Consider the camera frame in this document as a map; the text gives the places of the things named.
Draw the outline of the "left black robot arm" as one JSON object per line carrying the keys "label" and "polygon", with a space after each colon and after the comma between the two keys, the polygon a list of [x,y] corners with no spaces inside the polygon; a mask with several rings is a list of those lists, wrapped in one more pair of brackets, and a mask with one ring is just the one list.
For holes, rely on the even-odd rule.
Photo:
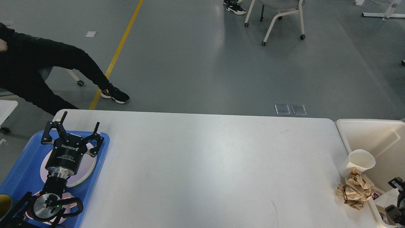
{"label": "left black robot arm", "polygon": [[99,122],[93,132],[65,130],[66,115],[31,138],[1,185],[13,200],[1,216],[2,228],[79,227],[108,136],[98,131]]}

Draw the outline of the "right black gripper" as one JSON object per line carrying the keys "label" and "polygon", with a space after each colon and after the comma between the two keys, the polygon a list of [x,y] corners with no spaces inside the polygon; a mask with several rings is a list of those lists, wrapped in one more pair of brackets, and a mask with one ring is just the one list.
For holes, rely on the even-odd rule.
{"label": "right black gripper", "polygon": [[388,182],[392,188],[397,188],[399,196],[397,198],[397,206],[390,205],[385,208],[388,218],[391,219],[397,226],[402,226],[405,222],[405,182],[400,177],[393,178]]}

